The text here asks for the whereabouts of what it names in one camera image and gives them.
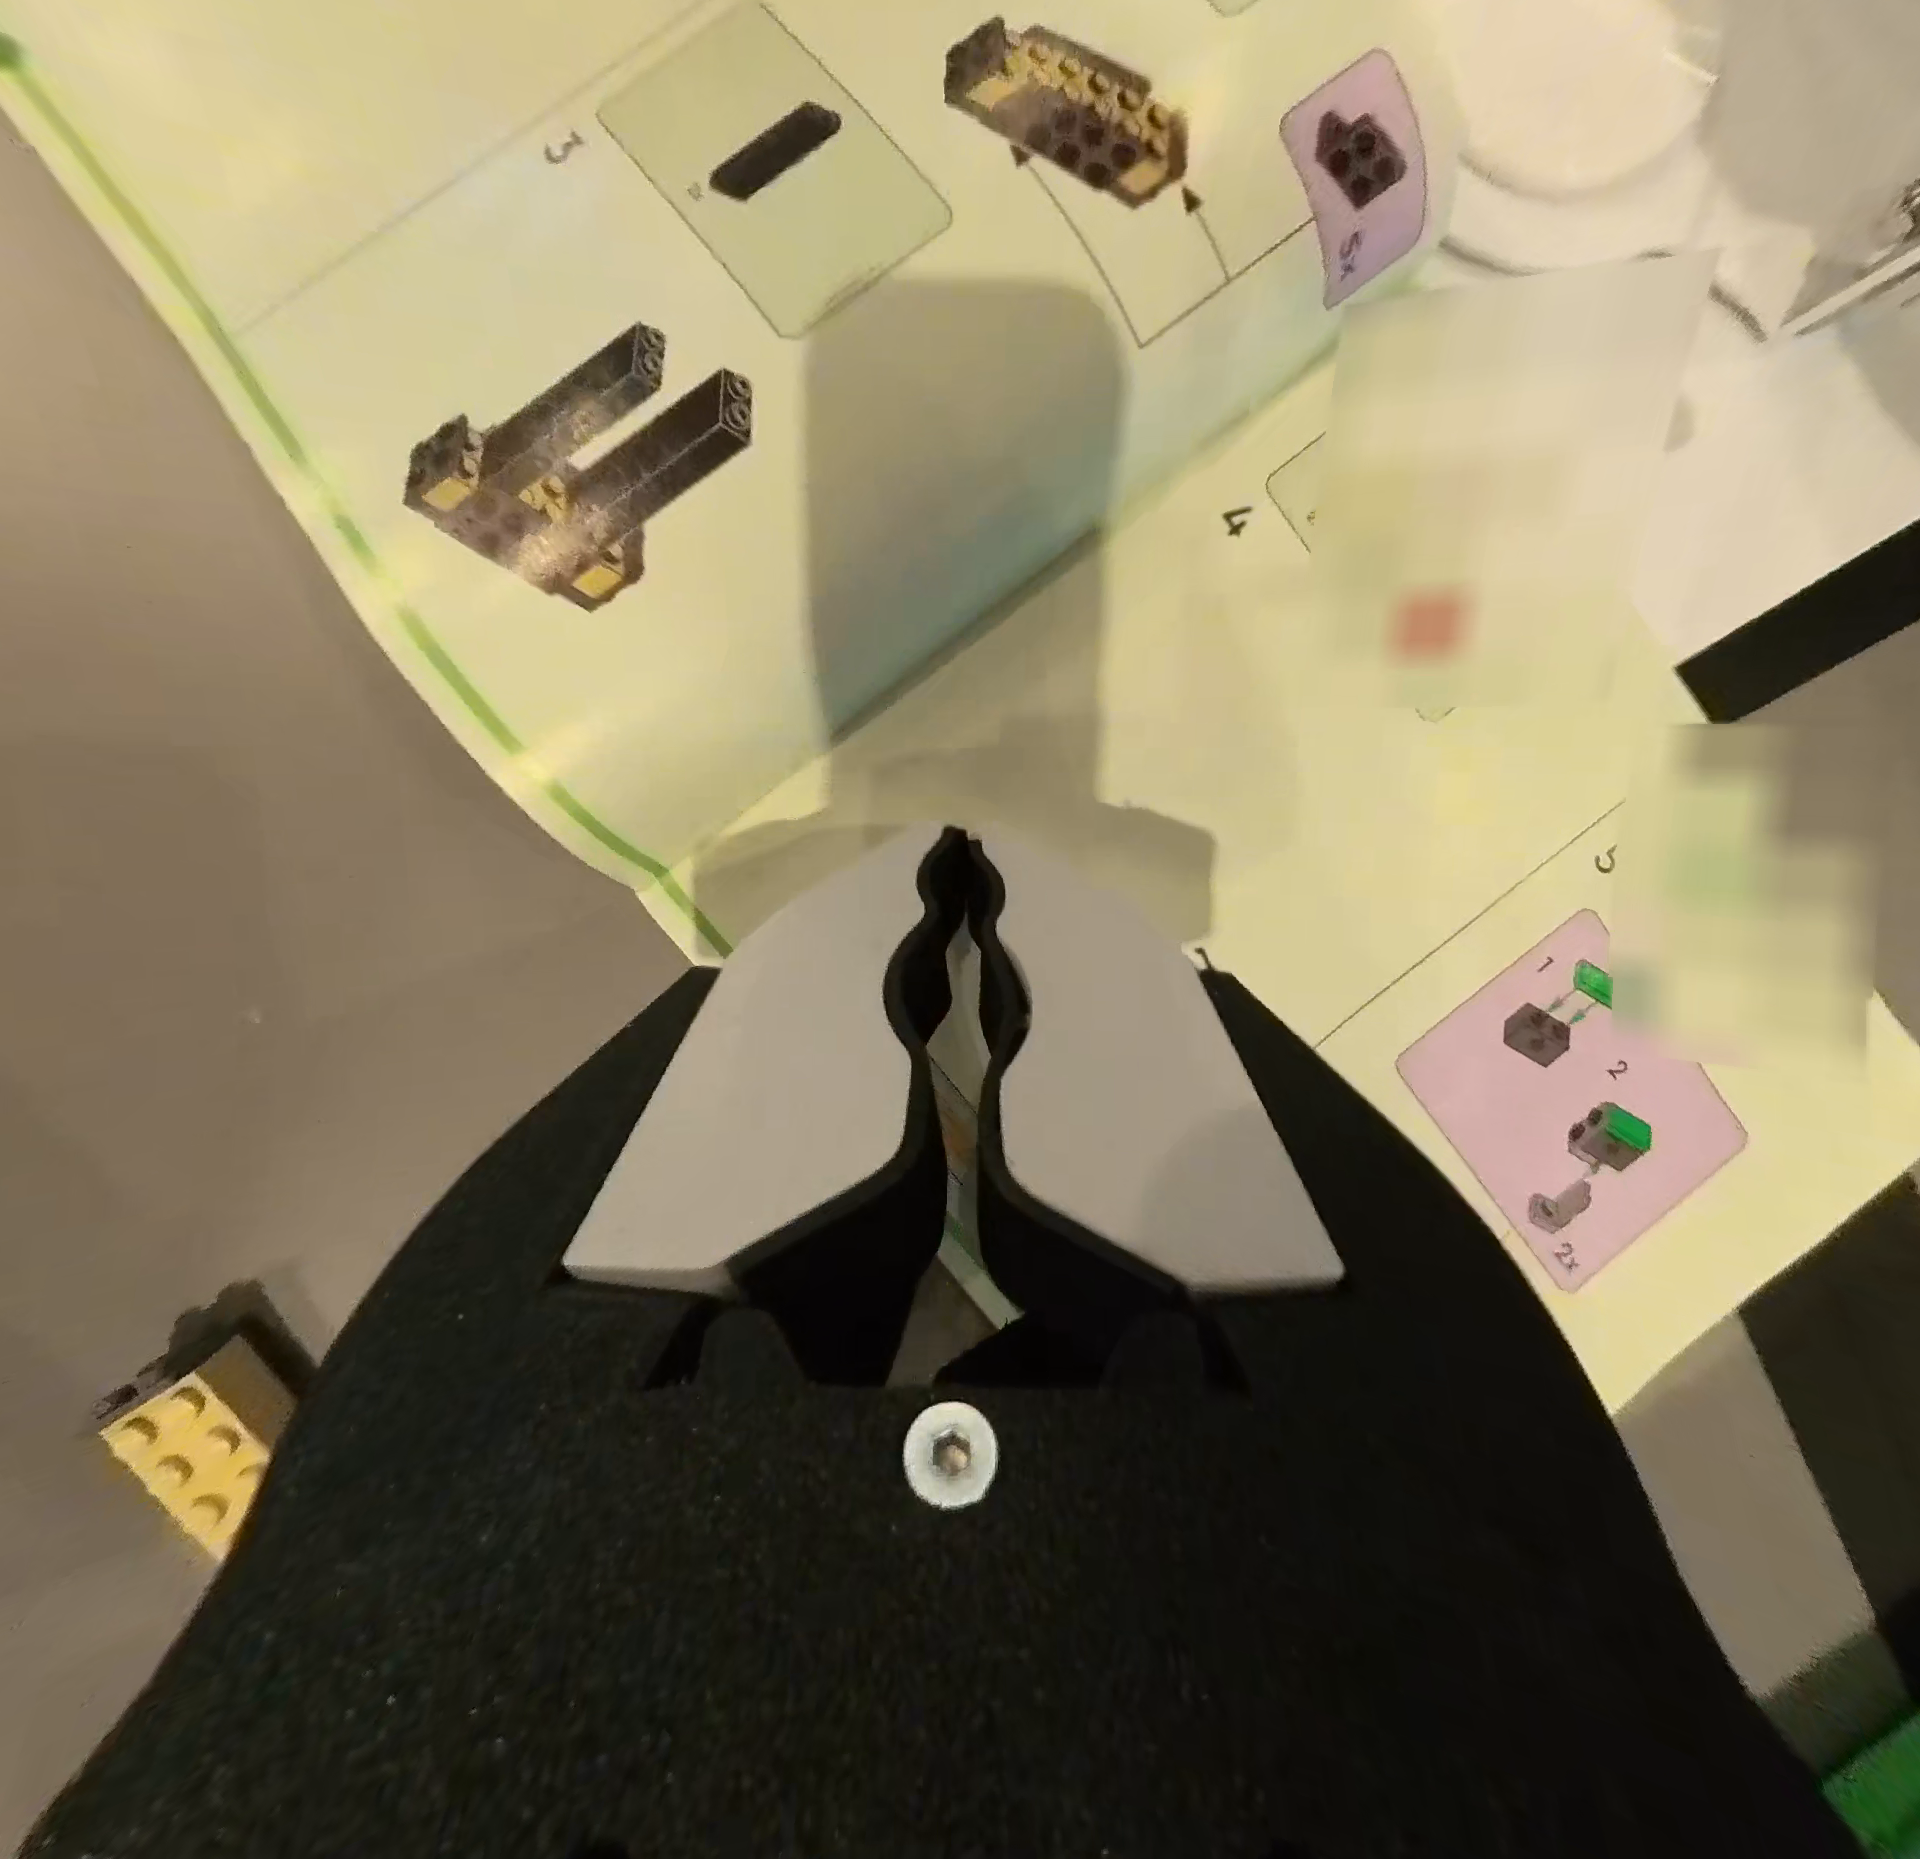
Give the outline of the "green toy box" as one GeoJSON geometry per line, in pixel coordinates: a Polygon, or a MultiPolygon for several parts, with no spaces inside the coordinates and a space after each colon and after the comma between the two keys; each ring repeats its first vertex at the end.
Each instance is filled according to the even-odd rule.
{"type": "Polygon", "coordinates": [[[1918,1736],[1910,1714],[1819,1782],[1862,1855],[1918,1858],[1918,1736]]]}

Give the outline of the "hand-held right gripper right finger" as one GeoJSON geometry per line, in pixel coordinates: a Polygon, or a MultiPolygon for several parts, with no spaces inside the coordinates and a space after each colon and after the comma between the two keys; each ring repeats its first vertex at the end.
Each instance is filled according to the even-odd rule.
{"type": "Polygon", "coordinates": [[[1222,1300],[1344,1267],[1212,1003],[1140,909],[1009,832],[949,831],[949,1082],[979,1272],[974,1392],[1248,1392],[1222,1300]]]}

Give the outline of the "pale green instruction booklet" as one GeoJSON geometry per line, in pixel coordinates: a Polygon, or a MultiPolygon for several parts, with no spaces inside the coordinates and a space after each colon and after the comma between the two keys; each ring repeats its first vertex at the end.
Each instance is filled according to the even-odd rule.
{"type": "Polygon", "coordinates": [[[1720,0],[3,0],[396,670],[726,960],[916,825],[1231,978],[1617,1408],[1914,1153],[1641,595],[1720,0]]]}

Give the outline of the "grey desk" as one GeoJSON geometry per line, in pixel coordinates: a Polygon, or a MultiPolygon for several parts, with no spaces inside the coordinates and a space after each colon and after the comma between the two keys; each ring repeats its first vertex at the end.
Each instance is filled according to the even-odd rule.
{"type": "Polygon", "coordinates": [[[681,971],[388,670],[3,131],[3,1855],[206,1582],[93,1401],[300,1392],[425,1209],[681,971]]]}

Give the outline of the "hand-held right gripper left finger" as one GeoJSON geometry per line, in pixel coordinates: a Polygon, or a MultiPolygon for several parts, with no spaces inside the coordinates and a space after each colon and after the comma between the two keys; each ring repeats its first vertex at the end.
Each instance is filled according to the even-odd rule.
{"type": "Polygon", "coordinates": [[[928,1042],[964,832],[912,825],[718,966],[564,1251],[582,1286],[732,1300],[802,1373],[887,1382],[947,1225],[928,1042]]]}

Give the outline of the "tan long brick assembly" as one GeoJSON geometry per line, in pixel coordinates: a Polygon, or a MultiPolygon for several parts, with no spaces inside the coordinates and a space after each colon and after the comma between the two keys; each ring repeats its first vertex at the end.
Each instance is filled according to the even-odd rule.
{"type": "Polygon", "coordinates": [[[313,1369],[264,1286],[238,1279],[181,1312],[165,1343],[93,1404],[93,1436],[217,1570],[251,1514],[313,1369]]]}

